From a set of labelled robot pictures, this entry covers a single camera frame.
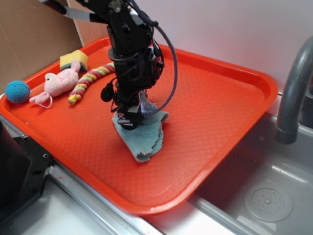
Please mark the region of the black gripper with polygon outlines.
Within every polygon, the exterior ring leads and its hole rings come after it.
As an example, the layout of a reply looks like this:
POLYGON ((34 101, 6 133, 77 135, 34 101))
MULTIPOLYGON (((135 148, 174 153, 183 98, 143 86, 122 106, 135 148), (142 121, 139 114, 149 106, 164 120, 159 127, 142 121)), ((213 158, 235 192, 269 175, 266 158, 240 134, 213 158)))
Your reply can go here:
POLYGON ((140 118, 146 118, 153 111, 153 104, 147 99, 147 93, 142 90, 153 87, 160 78, 164 68, 164 57, 161 49, 147 47, 128 56, 117 55, 111 48, 109 58, 115 67, 117 79, 116 90, 113 82, 101 92, 104 102, 111 100, 119 107, 133 106, 139 93, 139 108, 129 108, 125 112, 117 111, 117 123, 126 130, 134 130, 140 118))

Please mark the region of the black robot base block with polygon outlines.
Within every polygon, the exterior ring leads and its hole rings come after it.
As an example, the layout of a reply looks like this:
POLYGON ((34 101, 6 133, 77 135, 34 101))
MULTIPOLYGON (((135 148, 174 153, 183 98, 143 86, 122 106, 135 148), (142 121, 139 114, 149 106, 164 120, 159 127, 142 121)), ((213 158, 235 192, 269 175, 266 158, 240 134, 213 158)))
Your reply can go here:
POLYGON ((12 137, 0 124, 0 224, 38 200, 51 154, 31 137, 12 137))

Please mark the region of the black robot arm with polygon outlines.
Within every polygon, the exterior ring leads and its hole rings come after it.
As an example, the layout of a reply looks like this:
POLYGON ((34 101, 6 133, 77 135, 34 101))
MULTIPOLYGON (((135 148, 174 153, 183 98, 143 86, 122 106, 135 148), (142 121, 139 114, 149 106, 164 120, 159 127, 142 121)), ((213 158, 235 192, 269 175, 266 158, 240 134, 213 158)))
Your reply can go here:
POLYGON ((42 3, 68 18, 107 25, 112 46, 109 58, 114 63, 117 82, 107 84, 101 99, 112 101, 112 112, 117 113, 117 123, 122 128, 134 130, 144 120, 140 96, 156 84, 164 68, 153 27, 133 12, 128 0, 79 1, 89 11, 66 7, 56 0, 42 3))

